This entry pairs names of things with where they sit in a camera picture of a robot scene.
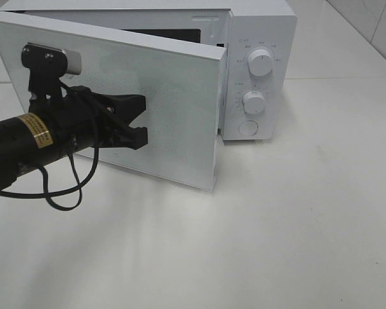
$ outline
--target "open microwave door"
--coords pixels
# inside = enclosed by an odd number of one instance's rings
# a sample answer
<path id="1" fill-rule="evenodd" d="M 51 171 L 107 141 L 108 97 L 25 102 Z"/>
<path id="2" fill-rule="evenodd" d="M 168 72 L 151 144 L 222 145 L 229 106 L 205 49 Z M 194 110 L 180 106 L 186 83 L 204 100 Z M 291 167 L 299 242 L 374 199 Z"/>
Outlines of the open microwave door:
<path id="1" fill-rule="evenodd" d="M 0 12 L 0 54 L 25 111 L 30 72 L 21 51 L 28 42 L 81 55 L 82 73 L 61 78 L 68 86 L 146 96 L 147 109 L 131 126 L 147 127 L 149 143 L 101 149 L 101 160 L 212 190 L 225 48 Z"/>

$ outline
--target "timer knob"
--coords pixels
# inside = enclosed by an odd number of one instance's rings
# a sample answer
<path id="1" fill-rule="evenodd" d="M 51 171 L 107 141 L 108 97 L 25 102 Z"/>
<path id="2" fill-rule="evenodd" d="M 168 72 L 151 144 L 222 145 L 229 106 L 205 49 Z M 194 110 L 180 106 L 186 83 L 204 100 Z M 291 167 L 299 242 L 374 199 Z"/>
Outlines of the timer knob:
<path id="1" fill-rule="evenodd" d="M 262 77 L 273 69 L 273 55 L 265 48 L 253 51 L 248 57 L 250 73 Z"/>
<path id="2" fill-rule="evenodd" d="M 243 97 L 243 108 L 248 114 L 261 113 L 266 107 L 266 96 L 260 91 L 251 91 Z"/>

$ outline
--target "white microwave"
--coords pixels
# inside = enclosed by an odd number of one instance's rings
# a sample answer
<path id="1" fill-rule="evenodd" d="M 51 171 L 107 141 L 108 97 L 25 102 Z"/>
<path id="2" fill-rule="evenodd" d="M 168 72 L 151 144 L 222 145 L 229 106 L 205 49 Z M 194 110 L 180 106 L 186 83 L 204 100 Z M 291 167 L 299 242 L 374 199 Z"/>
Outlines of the white microwave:
<path id="1" fill-rule="evenodd" d="M 296 23 L 285 0 L 10 0 L 0 54 L 27 110 L 21 48 L 78 52 L 82 73 L 66 84 L 146 96 L 135 124 L 149 144 L 103 149 L 101 160 L 212 190 L 218 133 L 271 138 Z"/>

